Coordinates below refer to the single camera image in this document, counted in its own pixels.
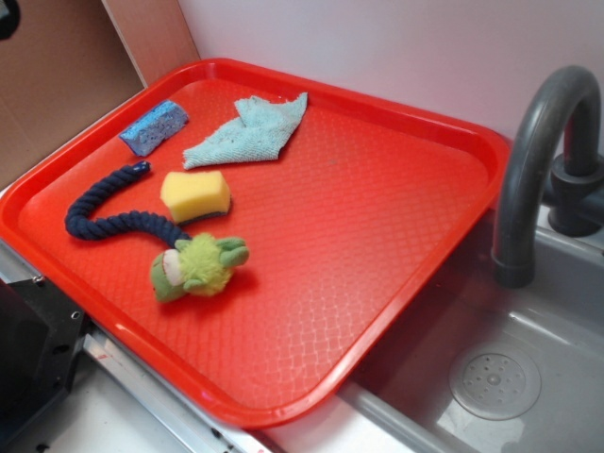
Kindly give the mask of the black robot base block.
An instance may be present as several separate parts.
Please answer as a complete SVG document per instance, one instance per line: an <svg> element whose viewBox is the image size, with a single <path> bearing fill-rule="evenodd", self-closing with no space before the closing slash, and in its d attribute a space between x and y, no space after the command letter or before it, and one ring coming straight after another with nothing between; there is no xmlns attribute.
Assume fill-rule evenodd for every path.
<svg viewBox="0 0 604 453"><path fill-rule="evenodd" d="M1 283L1 441L71 391L88 318L47 279Z"/></svg>

